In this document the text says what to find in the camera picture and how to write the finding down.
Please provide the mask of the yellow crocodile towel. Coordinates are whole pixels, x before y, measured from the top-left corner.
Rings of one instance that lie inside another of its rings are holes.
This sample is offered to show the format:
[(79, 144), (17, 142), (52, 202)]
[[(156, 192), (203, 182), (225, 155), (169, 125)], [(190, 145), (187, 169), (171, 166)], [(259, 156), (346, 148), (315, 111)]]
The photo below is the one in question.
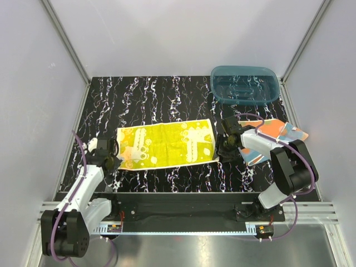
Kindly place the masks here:
[(117, 129), (119, 169), (138, 171), (218, 162), (209, 119)]

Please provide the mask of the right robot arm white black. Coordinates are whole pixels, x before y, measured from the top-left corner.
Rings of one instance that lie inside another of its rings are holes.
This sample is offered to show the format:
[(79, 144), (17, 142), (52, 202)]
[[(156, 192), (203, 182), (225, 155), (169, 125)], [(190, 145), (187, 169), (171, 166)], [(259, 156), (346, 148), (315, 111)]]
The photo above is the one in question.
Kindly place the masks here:
[(273, 182), (244, 211), (243, 218), (266, 220), (275, 208), (312, 191), (319, 176), (304, 143), (308, 134), (290, 123), (276, 119), (239, 121), (238, 116), (222, 120), (224, 132), (216, 139), (215, 155), (221, 162), (233, 162), (242, 157), (247, 165), (269, 160)]

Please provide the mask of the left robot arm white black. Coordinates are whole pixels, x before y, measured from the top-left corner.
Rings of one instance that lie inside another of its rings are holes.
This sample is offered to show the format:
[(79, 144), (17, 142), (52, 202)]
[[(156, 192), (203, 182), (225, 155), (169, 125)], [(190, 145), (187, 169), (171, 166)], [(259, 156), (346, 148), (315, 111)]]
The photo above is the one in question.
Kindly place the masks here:
[(100, 222), (120, 214), (118, 204), (92, 198), (98, 185), (121, 164), (117, 140), (94, 138), (85, 145), (78, 139), (77, 143), (82, 154), (78, 177), (63, 200), (40, 219), (42, 253), (57, 261), (83, 257)]

